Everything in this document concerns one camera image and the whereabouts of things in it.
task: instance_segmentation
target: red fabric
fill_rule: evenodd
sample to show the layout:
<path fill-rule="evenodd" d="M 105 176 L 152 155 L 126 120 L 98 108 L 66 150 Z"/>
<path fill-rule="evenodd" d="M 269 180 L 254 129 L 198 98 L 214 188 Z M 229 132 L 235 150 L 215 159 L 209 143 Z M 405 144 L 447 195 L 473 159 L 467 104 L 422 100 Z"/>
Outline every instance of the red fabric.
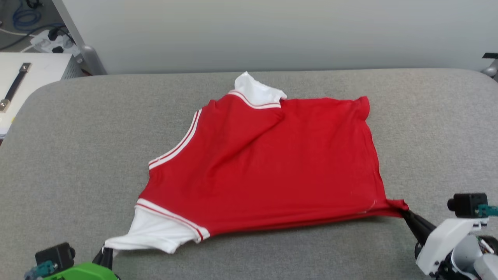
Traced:
<path fill-rule="evenodd" d="M 383 215 L 388 200 L 366 119 L 368 99 L 282 100 L 254 109 L 211 101 L 192 139 L 150 170 L 140 195 L 217 235 Z"/>

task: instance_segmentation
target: floor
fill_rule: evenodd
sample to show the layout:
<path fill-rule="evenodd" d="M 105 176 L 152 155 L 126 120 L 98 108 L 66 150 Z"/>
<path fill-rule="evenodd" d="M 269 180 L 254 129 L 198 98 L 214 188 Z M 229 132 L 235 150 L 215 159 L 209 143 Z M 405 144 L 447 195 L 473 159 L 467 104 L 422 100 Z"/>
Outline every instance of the floor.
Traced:
<path fill-rule="evenodd" d="M 25 3 L 25 0 L 22 0 L 22 2 L 24 5 L 24 9 L 29 9 Z M 37 24 L 30 26 L 30 28 L 37 28 L 39 26 L 43 26 L 46 24 L 63 22 L 59 13 L 57 12 L 57 9 L 54 6 L 54 3 L 51 0 L 41 0 L 40 2 L 43 3 L 43 6 L 37 8 L 37 10 L 39 10 L 41 12 L 41 19 Z M 20 5 L 20 0 L 0 0 L 0 21 L 2 22 L 2 25 L 0 25 L 0 28 L 8 30 L 8 31 L 12 31 L 12 32 L 25 33 L 23 31 L 16 30 L 12 26 L 12 15 L 15 12 L 15 10 L 19 7 L 19 5 Z M 21 36 L 7 34 L 7 33 L 0 31 L 0 47 L 8 45 L 8 44 L 18 40 L 20 37 Z M 30 45 L 30 42 L 29 42 L 30 39 L 31 39 L 31 37 L 28 37 L 28 38 L 24 39 L 22 42 L 20 42 L 19 44 L 12 46 L 12 47 L 10 47 L 6 50 L 3 50 L 3 51 L 19 52 L 22 49 L 24 49 Z M 37 52 L 37 51 L 31 49 L 31 50 L 28 50 L 27 52 Z"/>

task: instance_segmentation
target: white box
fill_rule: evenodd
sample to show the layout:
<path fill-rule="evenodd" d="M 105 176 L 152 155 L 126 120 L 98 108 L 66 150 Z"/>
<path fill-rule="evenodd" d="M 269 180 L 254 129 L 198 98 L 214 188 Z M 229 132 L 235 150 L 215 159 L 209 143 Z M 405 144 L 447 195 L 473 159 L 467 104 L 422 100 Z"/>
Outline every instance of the white box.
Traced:
<path fill-rule="evenodd" d="M 83 76 L 72 54 L 0 52 L 0 100 L 5 98 L 23 63 L 31 63 L 31 66 L 7 110 L 0 112 L 0 139 L 5 137 L 22 104 L 35 90 L 56 81 Z"/>

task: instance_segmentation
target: white cable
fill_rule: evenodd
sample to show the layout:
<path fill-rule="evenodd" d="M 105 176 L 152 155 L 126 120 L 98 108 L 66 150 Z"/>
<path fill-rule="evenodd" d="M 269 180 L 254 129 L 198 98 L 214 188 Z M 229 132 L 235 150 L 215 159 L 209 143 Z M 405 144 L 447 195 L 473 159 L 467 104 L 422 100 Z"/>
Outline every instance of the white cable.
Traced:
<path fill-rule="evenodd" d="M 31 49 L 32 47 L 34 47 L 34 45 L 31 45 L 31 46 L 29 46 L 29 47 L 27 47 L 27 48 L 24 48 L 24 49 L 23 49 L 22 51 L 20 51 L 20 52 L 25 52 L 25 51 L 27 51 L 27 50 Z"/>
<path fill-rule="evenodd" d="M 5 33 L 7 33 L 7 34 L 18 35 L 18 36 L 26 36 L 26 35 L 27 35 L 27 34 L 25 34 L 25 33 L 16 33 L 16 32 L 11 32 L 11 31 L 5 30 L 5 29 L 3 29 L 3 28 L 0 28 L 0 31 L 5 32 Z"/>

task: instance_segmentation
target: power strip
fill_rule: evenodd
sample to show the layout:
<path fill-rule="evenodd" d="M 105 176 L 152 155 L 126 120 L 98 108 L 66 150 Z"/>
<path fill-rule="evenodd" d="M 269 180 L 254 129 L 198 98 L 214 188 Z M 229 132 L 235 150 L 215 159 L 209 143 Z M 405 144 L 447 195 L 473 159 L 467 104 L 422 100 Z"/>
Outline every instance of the power strip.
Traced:
<path fill-rule="evenodd" d="M 83 62 L 83 56 L 81 55 L 80 49 L 67 35 L 59 35 L 55 40 L 50 41 L 48 38 L 49 32 L 49 30 L 44 30 L 31 39 L 31 45 L 33 45 L 35 50 L 45 53 L 61 52 L 62 50 L 62 53 L 71 53 L 76 59 L 76 62 Z"/>

